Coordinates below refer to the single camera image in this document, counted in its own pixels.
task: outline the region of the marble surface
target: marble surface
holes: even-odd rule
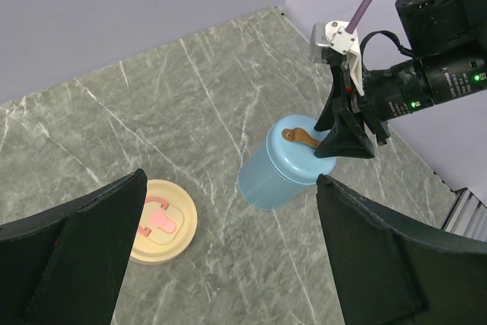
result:
[[[240,197],[239,167],[274,122],[318,116],[331,75],[275,9],[150,49],[0,106],[0,224],[142,167],[194,198],[179,258],[130,263],[114,325],[342,324],[315,188],[274,212]],[[454,196],[395,135],[333,176],[439,226]]]

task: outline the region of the white vein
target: white vein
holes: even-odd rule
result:
[[[7,137],[7,132],[8,132],[8,117],[5,116],[5,127],[3,130],[2,140],[0,141],[0,152],[2,152],[3,144],[5,142],[5,137]]]
[[[137,314],[138,314],[138,309],[140,308],[141,304],[146,302],[145,299],[146,299],[147,294],[151,293],[152,289],[154,288],[154,286],[156,284],[158,284],[157,281],[150,281],[149,285],[145,287],[145,292],[143,292],[142,295],[133,296],[133,298],[137,298],[140,301],[137,302],[137,305],[135,306],[135,310],[132,311],[133,316],[132,316],[132,319],[130,320],[130,325],[134,324],[135,316],[137,316]]]
[[[274,76],[281,80],[284,84],[289,86],[290,88],[293,88],[296,93],[304,100],[306,103],[308,102],[308,99],[301,93],[301,91],[296,87],[296,85],[292,84],[292,82],[289,80],[289,78],[286,76],[286,74],[278,67],[279,71],[281,72],[282,76],[278,75],[277,73],[274,74]]]
[[[107,145],[107,144],[106,144],[106,143],[105,143],[105,142],[104,142],[104,141],[101,139],[101,137],[100,137],[100,136],[98,136],[98,135],[97,135],[97,139],[98,139],[98,141],[99,141],[99,142],[101,142],[101,144],[102,144],[102,145],[105,147],[105,149],[106,149],[106,150],[108,150],[108,151],[109,151],[109,152],[110,152],[110,153],[113,155],[113,150],[112,150],[112,148],[111,148],[109,145]]]
[[[123,80],[125,80],[125,84],[127,84],[127,87],[129,87],[129,79],[127,79],[127,75],[125,73],[125,70],[123,69],[122,61],[119,61],[119,64],[120,64],[120,70],[122,70]]]
[[[69,99],[71,99],[71,91],[69,91],[69,88],[68,88],[68,83],[65,83],[64,84],[65,88],[66,88],[66,91],[68,92],[68,97]]]
[[[252,86],[257,89],[257,86],[256,84],[253,82],[252,78],[249,76],[249,74],[247,73],[247,70],[244,68],[244,66],[242,65],[242,63],[240,62],[240,60],[236,57],[235,58],[237,60],[237,63],[238,65],[240,66],[240,68],[242,69],[243,73],[245,74],[245,76],[249,79],[250,83],[252,84]]]
[[[384,194],[384,186],[382,185],[382,179],[380,178],[379,170],[377,169],[376,164],[372,163],[372,166],[375,169],[375,174],[377,175],[377,181],[379,182],[380,193],[382,194],[382,198],[386,199],[386,195]]]
[[[211,60],[212,60],[212,58],[211,58],[210,54],[209,54],[209,53],[206,51],[205,44],[203,43],[203,41],[202,41],[202,39],[201,39],[201,37],[200,37],[199,33],[197,33],[197,34],[196,34],[196,38],[198,39],[199,44],[201,44],[201,48],[202,48],[203,52],[205,53],[206,58],[207,58],[209,61],[211,61]]]
[[[220,115],[220,112],[218,111],[217,107],[215,106],[215,102],[213,101],[213,98],[212,96],[210,95],[210,91],[208,90],[208,88],[206,87],[205,85],[205,82],[203,81],[203,78],[201,76],[201,74],[199,74],[199,70],[198,70],[198,66],[196,66],[193,58],[189,55],[188,53],[188,50],[186,48],[186,45],[184,44],[183,40],[180,40],[181,42],[181,46],[183,46],[184,48],[184,52],[186,53],[186,55],[188,56],[188,60],[189,60],[189,63],[191,64],[191,66],[193,67],[193,70],[196,74],[196,76],[198,77],[198,80],[199,80],[199,83],[201,84],[201,86],[203,87],[203,89],[205,90],[205,93],[206,93],[206,97],[208,97],[208,99],[210,100],[210,103],[212,104],[213,106],[213,109],[215,110],[215,114],[218,118],[218,120],[221,122],[221,124],[223,125],[223,127],[225,128],[225,131],[227,132],[228,134],[228,137],[230,137],[230,140],[231,142],[234,144],[234,147],[235,147],[235,150],[237,150],[237,153],[238,155],[240,156],[240,159],[242,159],[242,152],[240,151],[240,149],[238,148],[238,145],[237,143],[235,142],[234,140],[234,137],[232,136],[230,130],[228,129],[227,125],[225,124],[225,122],[223,122],[223,119],[221,118],[221,115]]]
[[[206,175],[208,176],[208,181],[210,182],[210,201],[212,201],[213,208],[215,209],[216,215],[218,216],[218,220],[221,221],[220,214],[218,213],[218,209],[216,207],[216,202],[215,202],[215,185],[213,184],[213,180],[210,177],[210,173],[208,172],[208,169],[206,169],[205,166],[203,166],[203,169],[206,172]]]
[[[278,64],[280,63],[279,60],[271,53],[271,51],[274,51],[271,46],[266,42],[264,39],[263,33],[261,30],[258,30],[254,24],[250,24],[250,26],[255,30],[257,39],[259,40],[260,44],[262,45],[262,48],[266,52],[268,56],[270,56],[274,61],[276,61]]]
[[[169,269],[167,267],[164,267],[164,271],[167,273],[167,275],[173,280],[175,281],[175,283],[178,283],[178,280],[176,279],[176,277],[171,273],[169,272]]]
[[[259,87],[256,87],[255,94],[253,94],[253,101],[245,109],[245,114],[243,116],[243,123],[242,123],[242,134],[240,136],[240,148],[242,149],[242,151],[248,150],[247,146],[248,146],[249,138],[247,136],[247,120],[249,119],[249,116],[253,113],[253,110],[257,105],[257,103],[259,103],[261,88],[262,88],[261,85]],[[242,155],[240,158],[240,166],[242,166],[243,164],[244,164],[244,157]]]
[[[231,21],[231,23],[234,25],[235,28],[238,28],[239,31],[240,31],[240,37],[242,38],[242,41],[243,41],[243,44],[247,44],[247,39],[245,38],[245,30],[242,28],[242,26],[240,26],[239,24],[237,24],[237,22],[235,21]]]
[[[208,48],[210,49],[211,53],[214,56],[215,55],[215,51],[213,50],[212,44],[210,43],[210,41],[209,41],[208,37],[206,36],[205,32],[203,32],[203,37],[205,38],[206,43],[208,44]]]
[[[244,285],[242,283],[242,280],[240,279],[240,275],[239,275],[237,270],[240,271],[240,264],[238,262],[236,262],[234,264],[234,272],[235,272],[235,277],[237,278],[237,282],[238,282],[238,289],[239,289],[240,293],[242,294],[243,304],[245,305],[245,309],[247,310],[247,313],[248,313],[248,311],[251,310],[250,302],[249,302],[247,296],[245,295],[247,291],[245,291]]]
[[[166,70],[166,64],[167,64],[167,55],[169,55],[169,50],[166,52],[166,54],[164,55],[164,60],[161,58],[161,55],[159,54],[158,52],[158,49],[154,49],[156,55],[158,56],[159,60],[162,61],[162,66],[161,66],[161,69],[159,70],[159,75],[158,75],[158,87],[157,87],[157,90],[159,90],[159,84],[161,83],[161,76],[164,75],[164,71]],[[170,91],[170,88],[169,88],[169,83],[167,83],[167,80],[164,79],[166,82],[166,89],[167,89],[167,93],[169,94],[169,97],[172,97],[172,93]]]
[[[51,199],[51,197],[49,196],[49,194],[47,195],[47,199],[49,200],[49,202],[51,202],[51,207],[54,207],[56,204],[53,202],[53,199]]]
[[[154,145],[150,140],[147,138],[143,139],[140,137],[137,133],[135,133],[133,130],[131,130],[114,112],[112,112],[109,108],[107,108],[103,103],[101,103],[96,96],[91,93],[91,91],[84,86],[78,79],[75,79],[76,82],[80,87],[82,87],[88,95],[95,101],[97,104],[100,105],[105,111],[107,111],[124,129],[126,129],[130,134],[132,134],[137,140],[139,140],[141,143],[145,145],[149,145],[152,147],[156,152],[158,152],[172,167],[174,170],[179,171],[180,173],[184,174],[188,179],[190,179],[192,182],[194,182],[197,186],[200,186],[201,183],[195,178],[192,177],[187,171],[182,169],[181,167],[178,167],[165,153],[163,153],[156,145]]]
[[[317,322],[317,318],[316,318],[316,314],[314,313],[314,308],[313,308],[313,305],[311,304],[310,296],[309,296],[309,294],[307,293],[306,288],[304,287],[304,283],[303,283],[303,281],[301,280],[301,276],[299,275],[298,268],[296,267],[296,262],[295,262],[295,261],[294,261],[294,259],[292,258],[291,251],[289,250],[288,243],[286,243],[286,239],[284,239],[284,233],[282,232],[281,223],[279,222],[279,219],[277,218],[276,213],[275,213],[274,211],[272,211],[272,213],[274,214],[275,220],[277,221],[277,226],[278,226],[278,228],[279,228],[279,233],[280,233],[280,235],[281,235],[282,242],[284,243],[284,246],[285,246],[285,248],[286,248],[286,251],[288,252],[289,258],[291,259],[291,263],[292,263],[292,267],[294,268],[294,272],[296,273],[296,276],[298,277],[298,281],[300,282],[300,284],[301,284],[301,288],[303,289],[304,296],[306,297],[307,304],[308,304],[308,305],[309,305],[309,307],[310,307],[310,310],[311,310],[311,317],[313,318],[313,322],[314,322],[315,324],[318,324],[318,322]]]
[[[25,97],[22,98],[22,100],[19,103],[19,105],[24,108],[24,116],[25,116],[25,113],[27,112],[27,104],[26,104],[26,101],[25,101]]]
[[[297,323],[300,323],[300,324],[304,325],[304,323],[303,323],[301,320],[299,320],[299,317],[297,317],[297,316],[294,314],[294,312],[292,312],[292,311],[290,311],[290,312],[291,312],[292,317],[293,317],[293,318],[294,318],[294,319],[297,321]]]
[[[245,57],[241,56],[242,59],[244,59],[248,64],[250,64],[250,67],[252,68],[252,70],[254,70],[257,74],[259,74],[259,70],[257,69],[261,69],[262,66],[256,61],[256,60],[249,60],[249,59],[246,59]]]
[[[33,175],[36,178],[36,183],[37,183],[37,186],[39,187],[39,191],[42,192],[43,186],[40,185],[39,176],[37,175],[37,173],[35,171],[33,171]]]
[[[401,180],[404,180],[403,172],[401,172],[401,175],[399,175],[396,171],[394,171],[394,175],[396,175],[396,177],[400,178]],[[418,203],[416,203],[416,200],[414,198],[412,198],[409,190],[405,186],[403,186],[403,188],[406,191],[406,194],[408,195],[408,197],[411,199],[411,202],[412,202],[412,205],[414,207],[415,212],[418,214],[418,216],[421,216],[421,219],[423,220],[423,222],[428,222],[428,219],[426,218],[425,214],[421,210],[421,207],[419,207]]]
[[[210,291],[208,290],[207,286],[205,286],[205,290],[206,290],[206,296],[208,297],[208,302],[211,304],[212,303],[212,297],[210,295]]]
[[[429,183],[428,182],[425,182],[425,198],[426,198],[426,208],[428,209],[428,214],[429,214],[429,217],[431,219],[431,223],[433,224],[433,226],[436,225],[436,218],[434,216],[434,213],[433,211],[431,210],[431,206],[429,205],[429,189],[428,189],[428,185]]]
[[[135,144],[137,145],[138,162],[139,162],[139,165],[142,165],[142,153],[140,151],[140,146],[138,145],[139,144],[139,140],[135,140]]]
[[[301,241],[304,240],[304,224],[306,223],[306,212],[307,212],[307,191],[304,196],[304,208],[303,208],[303,225],[301,226]]]
[[[317,88],[317,93],[318,93],[318,97],[320,99],[321,104],[324,104],[323,98],[322,98],[322,95],[321,95],[321,91],[320,91],[320,87],[318,86],[318,83],[317,83],[317,78],[320,78],[321,79],[322,77],[321,77],[321,74],[318,72],[318,66],[315,65],[314,66],[314,73],[313,73],[313,77],[312,77],[313,84]]]
[[[130,168],[132,168],[132,164],[130,163],[129,156],[127,155],[125,149],[122,146],[122,142],[120,142],[119,135],[116,133],[115,127],[113,127],[112,120],[108,117],[108,123],[110,124],[110,127],[113,130],[113,134],[115,135],[116,140],[118,141],[120,148],[122,149],[123,156],[125,156],[125,159],[127,160],[127,163],[129,163]]]
[[[396,150],[396,144],[394,142],[393,139],[389,139],[389,143],[390,143],[390,147],[393,149],[394,151],[394,154],[397,156],[397,160],[399,160],[399,162],[402,162],[401,160],[401,157],[399,156],[399,154],[397,153],[397,150]]]
[[[158,321],[159,320],[159,311],[161,310],[164,299],[166,298],[166,291],[167,291],[167,286],[164,287],[164,291],[159,295],[158,308],[155,310],[155,315],[154,315],[154,319],[152,321],[152,325],[159,324],[159,321]]]
[[[230,200],[228,202],[227,210],[225,211],[225,215],[223,217],[223,224],[221,226],[221,242],[222,243],[224,243],[224,229],[225,229],[225,223],[227,222],[228,213],[229,213],[232,205],[234,204],[235,199],[237,199],[237,195],[238,195],[238,188],[237,188],[237,182],[235,182],[234,192],[232,193]]]
[[[63,145],[61,145],[59,142],[57,142],[55,139],[53,139],[50,134],[49,134],[49,131],[47,130],[46,127],[44,127],[44,125],[42,123],[39,123],[39,127],[40,127],[40,130],[41,132],[49,139],[51,140],[52,142],[54,142],[56,145],[58,145],[66,154],[68,154],[69,156],[71,156],[73,159],[75,159],[85,170],[86,172],[88,173],[88,175],[91,177],[91,179],[93,179],[95,182],[97,182],[98,184],[100,184],[100,179],[98,179],[98,177],[96,176],[95,173],[93,173],[93,171],[87,167],[86,165],[84,165],[81,160],[79,160],[78,158],[76,158],[71,152],[69,152]]]

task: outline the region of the blue container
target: blue container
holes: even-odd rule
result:
[[[314,149],[282,137],[283,129],[301,127],[317,140],[328,132],[314,130],[316,120],[308,116],[287,116],[277,122],[260,148],[238,174],[240,192],[259,209],[276,209],[316,184],[320,174],[329,174],[336,158],[317,158]]]

